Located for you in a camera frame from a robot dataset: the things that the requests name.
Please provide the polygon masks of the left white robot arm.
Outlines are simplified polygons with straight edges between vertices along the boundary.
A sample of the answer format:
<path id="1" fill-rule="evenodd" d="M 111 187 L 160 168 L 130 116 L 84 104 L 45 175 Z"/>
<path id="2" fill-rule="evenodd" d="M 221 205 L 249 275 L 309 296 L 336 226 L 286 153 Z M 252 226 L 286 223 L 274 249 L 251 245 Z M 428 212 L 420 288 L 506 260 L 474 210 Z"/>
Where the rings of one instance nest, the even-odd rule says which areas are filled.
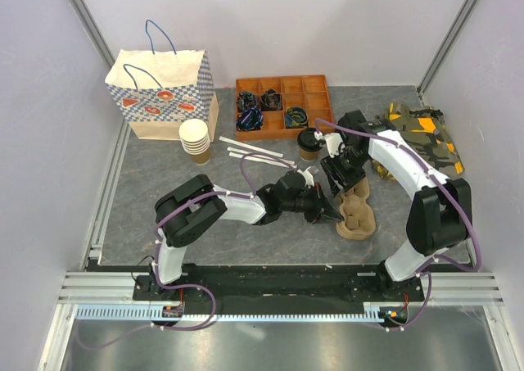
<path id="1" fill-rule="evenodd" d="M 157 249 L 151 290 L 162 300 L 177 296 L 188 246 L 215 222 L 266 225 L 283 212 L 302 214 L 309 224 L 343 220 L 308 170 L 291 170 L 276 183 L 249 193 L 221 188 L 205 174 L 188 180 L 155 204 Z"/>

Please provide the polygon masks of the single paper coffee cup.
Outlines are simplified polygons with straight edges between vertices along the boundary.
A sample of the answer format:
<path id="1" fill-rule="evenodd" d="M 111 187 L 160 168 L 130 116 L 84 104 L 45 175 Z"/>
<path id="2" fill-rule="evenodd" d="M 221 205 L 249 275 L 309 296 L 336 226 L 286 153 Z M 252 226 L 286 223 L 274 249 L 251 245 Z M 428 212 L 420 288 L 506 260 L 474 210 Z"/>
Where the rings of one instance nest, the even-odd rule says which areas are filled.
<path id="1" fill-rule="evenodd" d="M 313 151 L 307 150 L 304 148 L 299 148 L 300 158 L 303 161 L 316 161 L 318 159 L 319 149 L 315 149 Z"/>

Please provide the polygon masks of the black coffee cup lid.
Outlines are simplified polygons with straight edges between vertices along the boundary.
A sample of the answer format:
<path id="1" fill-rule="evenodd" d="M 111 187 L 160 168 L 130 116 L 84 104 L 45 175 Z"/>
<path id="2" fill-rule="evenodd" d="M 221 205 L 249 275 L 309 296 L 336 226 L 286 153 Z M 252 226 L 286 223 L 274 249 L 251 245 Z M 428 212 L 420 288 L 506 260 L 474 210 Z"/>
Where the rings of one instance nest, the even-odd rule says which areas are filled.
<path id="1" fill-rule="evenodd" d="M 323 148 L 322 143 L 315 137 L 316 128 L 308 127 L 302 129 L 297 136 L 297 144 L 300 149 L 307 152 L 318 152 Z"/>

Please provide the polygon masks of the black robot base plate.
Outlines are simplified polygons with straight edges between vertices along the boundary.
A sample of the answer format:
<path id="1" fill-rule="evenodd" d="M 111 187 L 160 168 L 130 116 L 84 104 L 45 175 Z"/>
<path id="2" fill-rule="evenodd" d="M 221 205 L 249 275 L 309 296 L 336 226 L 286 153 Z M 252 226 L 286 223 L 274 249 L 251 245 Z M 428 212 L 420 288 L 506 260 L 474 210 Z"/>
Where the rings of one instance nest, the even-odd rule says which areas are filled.
<path id="1" fill-rule="evenodd" d="M 176 285 L 207 287 L 226 297 L 285 295 L 339 297 L 351 302 L 423 301 L 419 278 L 394 282 L 379 265 L 194 265 L 185 264 Z"/>

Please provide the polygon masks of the brown pulp cup carrier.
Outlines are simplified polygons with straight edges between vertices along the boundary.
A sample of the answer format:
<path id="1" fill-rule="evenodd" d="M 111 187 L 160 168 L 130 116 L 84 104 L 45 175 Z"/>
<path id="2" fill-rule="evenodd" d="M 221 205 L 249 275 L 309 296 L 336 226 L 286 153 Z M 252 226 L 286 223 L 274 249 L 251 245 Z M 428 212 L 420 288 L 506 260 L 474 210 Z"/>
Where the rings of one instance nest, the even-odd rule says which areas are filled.
<path id="1" fill-rule="evenodd" d="M 336 224 L 338 234 L 347 240 L 363 241 L 374 234 L 376 221 L 367 203 L 370 187 L 367 178 L 337 196 L 338 210 L 343 220 Z"/>

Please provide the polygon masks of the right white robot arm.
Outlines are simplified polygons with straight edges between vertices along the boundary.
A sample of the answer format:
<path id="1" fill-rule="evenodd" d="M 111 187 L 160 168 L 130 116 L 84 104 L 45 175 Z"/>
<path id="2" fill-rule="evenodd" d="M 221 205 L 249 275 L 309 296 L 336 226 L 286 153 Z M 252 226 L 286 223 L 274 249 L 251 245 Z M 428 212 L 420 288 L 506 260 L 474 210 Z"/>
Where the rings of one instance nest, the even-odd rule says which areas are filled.
<path id="1" fill-rule="evenodd" d="M 351 111 L 338 124 L 317 119 L 314 137 L 327 148 L 321 165 L 332 193 L 352 188 L 365 176 L 364 164 L 376 160 L 411 201 L 407 239 L 378 268 L 374 287 L 382 299 L 394 300 L 404 291 L 404 281 L 444 258 L 450 248 L 465 241 L 478 243 L 469 183 L 451 179 L 427 163 L 390 121 L 366 120 L 361 111 Z"/>

